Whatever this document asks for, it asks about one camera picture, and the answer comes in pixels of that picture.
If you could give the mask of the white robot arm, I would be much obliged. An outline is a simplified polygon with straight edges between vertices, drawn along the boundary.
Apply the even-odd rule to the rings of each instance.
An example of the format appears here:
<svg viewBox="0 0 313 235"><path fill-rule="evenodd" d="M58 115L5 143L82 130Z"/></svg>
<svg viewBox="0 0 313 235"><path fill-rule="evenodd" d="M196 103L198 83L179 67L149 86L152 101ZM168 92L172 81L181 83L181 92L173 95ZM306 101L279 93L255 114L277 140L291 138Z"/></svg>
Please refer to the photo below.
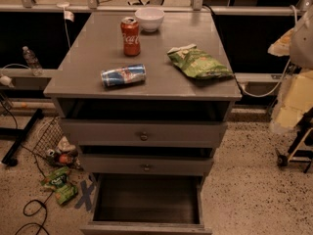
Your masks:
<svg viewBox="0 0 313 235"><path fill-rule="evenodd" d="M293 28L270 45L268 53L289 56L291 63L300 68L299 74L283 79L278 103L271 115L270 129L274 133L285 133L313 108L313 6Z"/></svg>

